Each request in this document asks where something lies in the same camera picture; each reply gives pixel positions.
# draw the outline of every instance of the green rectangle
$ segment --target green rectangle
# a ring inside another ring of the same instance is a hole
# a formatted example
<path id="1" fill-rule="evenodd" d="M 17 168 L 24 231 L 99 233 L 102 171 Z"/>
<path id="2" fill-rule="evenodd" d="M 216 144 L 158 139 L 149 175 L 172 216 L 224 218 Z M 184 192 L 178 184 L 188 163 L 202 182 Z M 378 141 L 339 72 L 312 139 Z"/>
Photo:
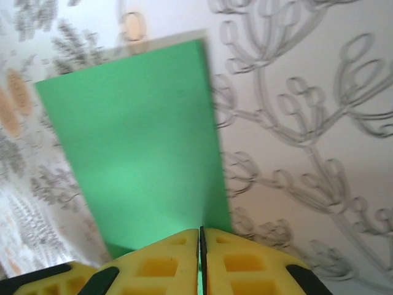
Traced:
<path id="1" fill-rule="evenodd" d="M 36 84 L 106 242 L 230 231 L 200 41 Z"/>

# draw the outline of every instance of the gray line drawing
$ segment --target gray line drawing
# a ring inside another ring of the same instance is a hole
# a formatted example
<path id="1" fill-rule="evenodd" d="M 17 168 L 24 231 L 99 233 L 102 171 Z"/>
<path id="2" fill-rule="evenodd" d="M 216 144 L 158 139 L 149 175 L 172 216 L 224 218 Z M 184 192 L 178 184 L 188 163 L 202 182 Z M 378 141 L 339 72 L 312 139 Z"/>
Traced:
<path id="1" fill-rule="evenodd" d="M 18 145 L 0 130 L 0 178 L 9 180 L 10 170 L 19 178 L 25 174 L 26 162 Z"/>
<path id="2" fill-rule="evenodd" d="M 62 38 L 52 38 L 53 47 L 60 56 L 53 61 L 58 74 L 72 73 L 107 61 L 103 57 L 103 47 L 97 46 L 98 33 L 85 30 L 81 36 L 65 19 L 59 20 L 58 30 Z"/>
<path id="3" fill-rule="evenodd" d="M 78 6 L 82 0 L 68 0 L 68 6 Z"/>
<path id="4" fill-rule="evenodd" d="M 294 255 L 305 261 L 321 279 L 328 281 L 354 280 L 382 294 L 392 294 L 393 286 L 374 283 L 360 275 L 356 265 L 339 250 L 331 248 L 319 240 L 310 241 L 312 252 L 306 253 L 294 242 L 294 233 L 285 219 L 275 223 L 266 222 L 258 226 L 242 207 L 231 212 L 233 228 L 237 235 L 257 243 Z"/>
<path id="5" fill-rule="evenodd" d="M 298 186 L 293 176 L 285 169 L 276 170 L 270 178 L 266 178 L 246 152 L 224 152 L 222 157 L 229 197 L 238 197 L 255 185 L 261 184 L 282 190 L 301 206 L 330 217 L 344 237 L 387 280 L 386 286 L 361 278 L 354 265 L 339 254 L 338 250 L 330 250 L 322 242 L 311 242 L 317 256 L 319 253 L 322 253 L 322 256 L 329 254 L 330 260 L 340 261 L 342 264 L 336 269 L 338 273 L 351 273 L 350 276 L 343 276 L 345 280 L 353 279 L 376 292 L 392 294 L 392 211 L 388 208 L 378 210 L 375 219 L 380 226 L 375 225 L 368 217 L 365 199 L 351 194 L 341 162 L 337 159 L 323 160 L 317 143 L 319 138 L 342 117 L 348 117 L 354 126 L 368 136 L 384 139 L 393 135 L 393 109 L 376 114 L 365 111 L 369 102 L 393 85 L 393 62 L 386 66 L 385 61 L 380 58 L 367 59 L 367 53 L 375 42 L 372 33 L 360 34 L 345 43 L 339 53 L 341 61 L 333 83 L 333 95 L 337 104 L 337 110 L 333 114 L 329 114 L 324 105 L 327 98 L 323 89 L 308 85 L 302 77 L 291 77 L 287 80 L 287 92 L 276 98 L 281 112 L 277 113 L 271 105 L 266 84 L 269 66 L 312 33 L 330 7 L 355 2 L 357 0 L 299 0 L 285 4 L 274 0 L 208 1 L 212 12 L 237 15 L 240 18 L 240 24 L 234 20 L 224 21 L 220 38 L 233 54 L 226 62 L 229 73 L 252 75 L 258 109 L 253 112 L 239 110 L 236 89 L 230 79 L 223 74 L 216 75 L 212 91 L 218 128 L 228 127 L 237 119 L 257 124 L 284 144 L 301 149 L 314 168 L 313 172 L 302 174 L 299 179 L 301 186 Z M 308 19 L 300 23 L 302 9 L 307 10 Z M 259 17 L 263 26 L 256 26 L 255 17 Z M 252 51 L 246 50 L 249 46 L 244 46 L 243 41 L 240 41 L 241 28 Z M 306 104 L 305 108 L 302 107 L 301 101 Z M 283 116 L 291 118 L 292 123 L 281 123 Z M 358 216 L 359 220 L 355 224 L 346 217 L 350 210 Z M 390 260 L 383 261 L 368 246 L 362 238 L 363 235 L 371 235 L 386 242 Z M 313 268 L 318 275 L 326 279 L 333 280 L 338 274 L 329 275 L 332 269 L 326 266 Z"/>
<path id="6" fill-rule="evenodd" d="M 41 115 L 38 118 L 38 121 L 44 128 L 50 130 L 51 132 L 55 132 L 55 130 L 53 129 L 52 122 L 50 121 L 46 110 L 42 111 Z"/>
<path id="7" fill-rule="evenodd" d="M 58 13 L 57 0 L 15 0 L 14 7 L 18 9 L 14 24 L 19 41 L 32 39 L 36 30 L 49 32 Z"/>
<path id="8" fill-rule="evenodd" d="M 37 56 L 36 54 L 32 54 L 27 59 L 23 60 L 23 65 L 22 65 L 22 68 L 20 70 L 20 74 L 22 75 L 22 79 L 25 82 L 30 82 L 30 81 L 33 80 L 31 75 L 29 74 L 29 69 L 30 69 L 31 66 L 34 65 L 34 59 L 35 59 L 36 56 Z"/>
<path id="9" fill-rule="evenodd" d="M 57 258 L 66 261 L 68 252 L 47 217 L 19 195 L 8 197 L 8 201 L 23 243 L 36 253 L 45 267 L 57 265 Z"/>
<path id="10" fill-rule="evenodd" d="M 59 204 L 63 210 L 78 212 L 74 199 L 82 195 L 79 186 L 70 171 L 57 168 L 55 171 L 39 166 L 39 176 L 30 178 L 33 196 L 47 202 L 48 205 Z"/>
<path id="11" fill-rule="evenodd" d="M 43 59 L 41 59 L 41 64 L 44 65 L 44 66 L 46 66 L 46 65 L 49 65 L 49 64 L 50 64 L 50 61 L 49 61 L 48 58 L 43 58 Z"/>

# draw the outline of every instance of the black stripe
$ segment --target black stripe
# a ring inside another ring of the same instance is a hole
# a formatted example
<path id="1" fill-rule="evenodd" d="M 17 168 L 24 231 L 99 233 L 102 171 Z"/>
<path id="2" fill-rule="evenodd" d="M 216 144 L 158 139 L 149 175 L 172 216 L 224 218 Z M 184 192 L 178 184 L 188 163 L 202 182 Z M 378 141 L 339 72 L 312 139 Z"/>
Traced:
<path id="1" fill-rule="evenodd" d="M 306 295 L 333 295 L 318 277 L 309 269 L 291 264 L 286 267 Z"/>
<path id="2" fill-rule="evenodd" d="M 0 281 L 1 294 L 14 295 L 15 292 L 23 285 L 42 280 L 44 278 L 52 277 L 54 275 L 59 275 L 61 273 L 69 272 L 71 269 L 72 267 L 65 263 L 48 267 L 47 269 L 37 270 L 36 272 L 26 273 L 25 275 L 20 275 L 19 277 Z"/>
<path id="3" fill-rule="evenodd" d="M 95 273 L 78 295 L 105 295 L 119 272 L 117 267 L 112 266 Z"/>
<path id="4" fill-rule="evenodd" d="M 201 226 L 199 233 L 200 233 L 199 239 L 200 239 L 200 246 L 201 246 L 203 295 L 207 295 L 208 294 L 208 263 L 206 261 L 206 255 L 208 253 L 208 246 L 206 244 L 206 237 L 204 236 L 203 226 Z"/>

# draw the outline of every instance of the yellow plastic piece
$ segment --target yellow plastic piece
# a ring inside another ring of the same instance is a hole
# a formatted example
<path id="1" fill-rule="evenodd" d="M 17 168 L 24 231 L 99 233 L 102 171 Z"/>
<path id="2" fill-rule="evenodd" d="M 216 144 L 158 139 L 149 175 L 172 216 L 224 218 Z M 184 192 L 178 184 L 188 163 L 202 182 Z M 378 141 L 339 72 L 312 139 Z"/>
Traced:
<path id="1" fill-rule="evenodd" d="M 304 295 L 286 270 L 301 260 L 218 229 L 205 230 L 208 295 Z"/>
<path id="2" fill-rule="evenodd" d="M 23 285 L 14 295 L 76 295 L 97 271 L 94 267 L 69 262 L 72 269 Z"/>
<path id="3" fill-rule="evenodd" d="M 106 294 L 197 295 L 198 235 L 184 230 L 106 264 L 120 271 Z"/>

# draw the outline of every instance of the wall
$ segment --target wall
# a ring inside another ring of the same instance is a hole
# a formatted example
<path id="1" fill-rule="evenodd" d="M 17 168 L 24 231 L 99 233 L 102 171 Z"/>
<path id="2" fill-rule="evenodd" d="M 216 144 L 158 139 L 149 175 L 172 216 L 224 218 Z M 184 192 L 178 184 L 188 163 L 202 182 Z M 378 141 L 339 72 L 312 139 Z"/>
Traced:
<path id="1" fill-rule="evenodd" d="M 300 256 L 334 294 L 392 294 L 392 14 L 390 0 L 0 4 L 6 272 L 108 260 L 32 84 L 193 31 L 236 232 Z"/>

